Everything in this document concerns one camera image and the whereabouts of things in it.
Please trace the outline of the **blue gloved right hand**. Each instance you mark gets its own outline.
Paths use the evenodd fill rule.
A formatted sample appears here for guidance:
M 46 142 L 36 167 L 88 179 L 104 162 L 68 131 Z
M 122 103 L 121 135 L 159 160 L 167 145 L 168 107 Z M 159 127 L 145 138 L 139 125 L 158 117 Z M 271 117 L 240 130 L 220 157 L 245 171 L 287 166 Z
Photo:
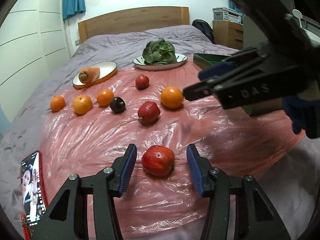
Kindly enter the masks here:
M 286 115 L 292 121 L 292 130 L 295 134 L 299 134 L 306 128 L 305 111 L 309 103 L 297 96 L 288 96 L 282 98 L 283 109 Z

